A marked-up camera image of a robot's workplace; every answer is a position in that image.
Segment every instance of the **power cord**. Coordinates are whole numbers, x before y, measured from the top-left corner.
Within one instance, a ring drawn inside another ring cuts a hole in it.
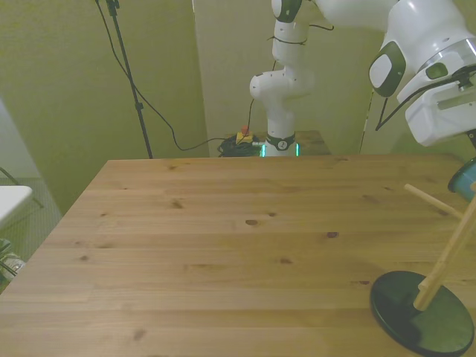
[[[324,26],[320,26],[320,25],[309,25],[309,26],[311,28],[321,28],[322,30],[326,30],[326,31],[334,31],[335,30],[334,25],[331,28],[325,28]]]
[[[253,141],[259,141],[257,136],[253,137]],[[261,151],[261,147],[253,146],[253,143],[238,143],[237,136],[234,135],[231,138],[223,141],[219,147],[218,152],[220,158],[246,158],[250,156],[257,156]]]
[[[273,63],[273,69],[271,71],[274,71],[276,69],[276,64],[277,64],[277,60],[274,61]],[[250,103],[250,110],[249,110],[249,113],[248,113],[248,126],[247,126],[247,129],[246,129],[246,135],[243,136],[243,138],[239,141],[238,144],[236,144],[235,146],[238,147],[242,142],[243,140],[245,139],[246,136],[248,136],[249,132],[250,132],[250,125],[251,125],[251,112],[253,110],[253,104],[254,104],[254,98],[251,100],[251,103]],[[259,138],[256,138],[256,137],[253,137],[253,141],[258,141]],[[218,151],[220,153],[223,153],[222,151],[224,150],[223,147],[226,147],[228,150],[230,149],[231,147],[231,143],[229,142],[229,139],[224,139],[224,142],[218,146]],[[234,136],[234,143],[236,143],[236,140],[237,140],[237,136],[235,135]]]
[[[146,148],[147,148],[147,155],[149,156],[150,159],[152,159],[153,158],[152,148],[149,142],[149,135],[147,134],[147,127],[145,124],[144,115],[142,113],[142,110],[144,109],[144,105],[141,102],[139,102],[139,99],[137,97],[137,90],[135,88],[134,80],[132,79],[132,70],[129,65],[129,60],[127,59],[126,46],[124,45],[124,41],[120,33],[119,22],[118,22],[118,10],[117,10],[119,8],[119,0],[106,0],[106,3],[109,10],[109,15],[111,15],[112,17],[112,21],[114,22],[116,33],[118,35],[120,50],[122,51],[122,57],[124,58],[124,65],[126,66],[127,78],[129,79],[129,84],[132,90],[132,96],[134,97],[135,110],[137,111],[139,124],[141,125],[142,135],[144,137],[144,143],[146,144]]]
[[[126,69],[124,68],[122,62],[119,60],[119,57],[118,55],[116,54],[116,50],[115,50],[115,47],[114,47],[114,42],[112,41],[112,37],[111,37],[111,32],[109,31],[109,26],[107,25],[107,21],[106,21],[106,17],[104,16],[104,12],[103,12],[103,9],[101,8],[100,6],[100,3],[99,3],[99,0],[95,0],[96,1],[96,5],[97,5],[97,9],[99,10],[100,12],[100,15],[101,15],[101,18],[103,19],[103,23],[104,23],[104,27],[106,29],[106,32],[107,32],[107,36],[109,38],[109,44],[111,45],[111,49],[112,49],[112,54],[114,55],[116,61],[118,62],[118,65],[120,66],[120,68],[122,69],[123,73],[126,75],[126,77],[131,80],[130,76],[127,74],[127,71]],[[216,140],[221,140],[221,141],[225,141],[227,139],[225,138],[212,138],[212,139],[209,139],[207,141],[204,141],[198,145],[195,145],[194,147],[188,147],[188,148],[182,148],[179,143],[177,142],[177,138],[176,138],[176,132],[173,128],[173,126],[167,121],[167,119],[145,98],[145,96],[142,95],[141,91],[139,90],[139,88],[134,84],[133,85],[137,94],[139,95],[139,97],[142,98],[142,100],[151,108],[151,110],[153,110],[162,120],[163,122],[169,127],[170,131],[172,132],[172,138],[173,138],[173,142],[174,144],[176,145],[177,149],[181,150],[181,151],[190,151],[190,150],[193,150],[193,149],[196,149],[198,147],[201,147],[202,145],[205,145],[205,144],[208,144],[210,143],[211,141],[216,141]]]

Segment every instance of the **blue object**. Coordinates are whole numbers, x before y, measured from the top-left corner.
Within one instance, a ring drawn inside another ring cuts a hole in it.
[[[471,185],[476,182],[476,158],[473,158],[453,176],[448,189],[459,193],[466,201],[470,202],[475,197]]]

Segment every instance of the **green wall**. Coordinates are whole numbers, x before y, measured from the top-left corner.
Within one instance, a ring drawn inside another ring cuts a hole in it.
[[[206,140],[192,1],[120,5],[137,86],[183,146]],[[63,213],[107,160],[147,157],[94,0],[0,1],[0,33],[0,96]],[[144,114],[156,158],[208,156],[206,146],[180,152],[160,118]]]

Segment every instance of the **black round base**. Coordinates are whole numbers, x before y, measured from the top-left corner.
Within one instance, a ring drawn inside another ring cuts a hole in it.
[[[397,342],[425,357],[461,356],[475,339],[471,315],[442,286],[430,307],[419,312],[413,302],[424,276],[393,271],[373,284],[370,303],[376,319]]]

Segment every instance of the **white object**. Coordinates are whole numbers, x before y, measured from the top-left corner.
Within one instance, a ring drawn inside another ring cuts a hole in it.
[[[380,88],[387,79],[392,70],[392,62],[390,57],[384,54],[380,56],[370,68],[370,81],[376,88]]]
[[[427,91],[407,110],[416,141],[425,147],[476,127],[476,89],[460,92],[452,83]]]
[[[302,44],[311,21],[324,16],[334,26],[386,31],[370,81],[385,97],[400,93],[400,103],[476,65],[476,38],[452,0],[271,0],[271,5],[277,18],[291,23],[277,21],[274,29],[273,56],[284,70],[251,81],[251,95],[263,102],[268,115],[268,136],[274,141],[266,142],[270,156],[295,152],[295,144],[288,147],[284,140],[295,132],[295,116],[286,101],[308,95],[315,84],[303,64]],[[468,83],[459,89],[458,84],[428,90],[407,110],[411,131],[422,145],[476,129],[476,90]]]
[[[313,0],[334,26],[385,32],[388,13],[398,0]]]
[[[400,0],[390,11],[382,47],[396,42],[415,75],[439,52],[473,37],[452,0]]]
[[[32,198],[26,186],[0,186],[0,228]]]
[[[273,1],[274,12],[281,11],[281,1]],[[288,109],[286,101],[306,96],[315,86],[314,74],[304,65],[304,54],[309,33],[309,23],[319,18],[314,4],[302,6],[302,21],[284,23],[276,21],[274,27],[273,56],[284,66],[281,71],[266,72],[253,77],[250,84],[251,96],[260,100],[268,117],[268,135],[277,140],[276,144],[266,141],[267,156],[293,156],[296,143],[288,144],[284,139],[295,133],[295,115]]]

